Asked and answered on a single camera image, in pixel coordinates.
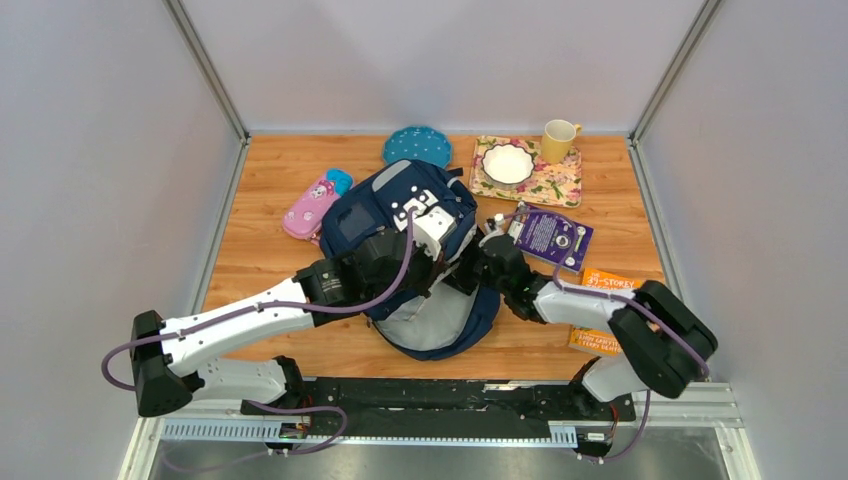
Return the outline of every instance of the wooden table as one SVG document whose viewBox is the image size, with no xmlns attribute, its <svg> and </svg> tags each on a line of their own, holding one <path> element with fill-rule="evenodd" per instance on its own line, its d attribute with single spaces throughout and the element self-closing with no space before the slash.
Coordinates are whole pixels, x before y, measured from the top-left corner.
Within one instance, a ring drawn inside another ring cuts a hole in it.
<svg viewBox="0 0 848 480">
<path fill-rule="evenodd" d="M 322 257 L 315 245 L 283 232 L 281 219 L 306 188 L 332 167 L 362 180 L 383 165 L 384 136 L 254 137 L 204 310 L 260 292 Z M 470 171 L 474 136 L 452 136 L 451 167 Z M 633 278 L 662 279 L 639 188 L 622 137 L 580 137 L 583 203 L 562 212 L 595 228 L 585 266 Z M 515 203 L 477 197 L 478 222 Z M 552 267 L 529 260 L 550 273 Z M 579 283 L 577 275 L 566 277 Z M 569 379 L 591 357 L 567 346 L 568 325 L 539 325 L 501 308 L 493 330 L 480 343 L 453 358 L 419 362 L 391 347 L 365 318 L 266 339 L 231 358 L 265 361 L 294 358 L 305 376 L 459 379 Z"/>
</svg>

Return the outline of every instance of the backpack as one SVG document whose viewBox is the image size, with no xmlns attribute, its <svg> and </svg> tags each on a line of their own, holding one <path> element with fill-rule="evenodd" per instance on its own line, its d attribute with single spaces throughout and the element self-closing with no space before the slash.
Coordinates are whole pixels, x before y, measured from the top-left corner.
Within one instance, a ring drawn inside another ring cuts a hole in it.
<svg viewBox="0 0 848 480">
<path fill-rule="evenodd" d="M 477 202 L 461 175 L 461 169 L 446 171 L 420 160 L 385 166 L 333 203 L 321 223 L 321 250 L 329 258 L 383 228 L 404 230 L 404 206 L 412 202 L 419 211 L 438 206 L 456 220 L 441 241 L 444 258 L 453 264 L 477 232 Z M 435 283 L 430 293 L 425 298 L 413 289 L 398 291 L 364 313 L 391 345 L 418 360 L 461 353 L 492 329 L 500 308 L 495 290 L 478 287 L 467 295 Z"/>
</svg>

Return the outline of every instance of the pink pencil case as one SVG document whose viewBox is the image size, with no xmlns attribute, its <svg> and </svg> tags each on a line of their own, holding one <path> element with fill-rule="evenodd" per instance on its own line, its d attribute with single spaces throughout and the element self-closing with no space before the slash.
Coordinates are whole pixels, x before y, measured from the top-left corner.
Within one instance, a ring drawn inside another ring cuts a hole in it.
<svg viewBox="0 0 848 480">
<path fill-rule="evenodd" d="M 321 230 L 321 219 L 353 186 L 353 177 L 332 168 L 310 186 L 283 217 L 283 230 L 300 240 L 314 240 Z"/>
</svg>

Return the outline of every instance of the orange book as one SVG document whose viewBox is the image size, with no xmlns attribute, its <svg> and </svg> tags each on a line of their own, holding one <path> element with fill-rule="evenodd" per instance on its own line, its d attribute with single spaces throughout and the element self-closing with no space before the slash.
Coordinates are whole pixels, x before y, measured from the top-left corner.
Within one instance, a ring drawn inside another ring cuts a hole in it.
<svg viewBox="0 0 848 480">
<path fill-rule="evenodd" d="M 611 273 L 602 272 L 595 268 L 583 270 L 583 285 L 596 288 L 639 288 L 642 281 L 631 278 L 619 277 Z M 611 333 L 593 330 L 591 328 L 574 327 L 568 338 L 568 346 L 577 350 L 611 357 L 621 353 L 621 346 Z"/>
</svg>

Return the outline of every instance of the purple book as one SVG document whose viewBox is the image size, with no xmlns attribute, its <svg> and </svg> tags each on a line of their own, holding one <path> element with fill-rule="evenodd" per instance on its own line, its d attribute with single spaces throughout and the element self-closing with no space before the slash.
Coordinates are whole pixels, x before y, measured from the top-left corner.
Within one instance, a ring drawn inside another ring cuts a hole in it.
<svg viewBox="0 0 848 480">
<path fill-rule="evenodd" d="M 515 239 L 515 245 L 536 258 L 556 265 L 563 260 L 571 243 L 575 242 L 574 251 L 570 258 L 565 259 L 562 268 L 580 273 L 594 229 L 571 220 L 577 229 L 575 234 L 565 220 L 556 215 L 547 212 L 525 213 L 533 210 L 542 209 L 523 202 L 518 204 L 515 211 L 521 214 L 513 217 L 509 225 L 509 234 Z"/>
</svg>

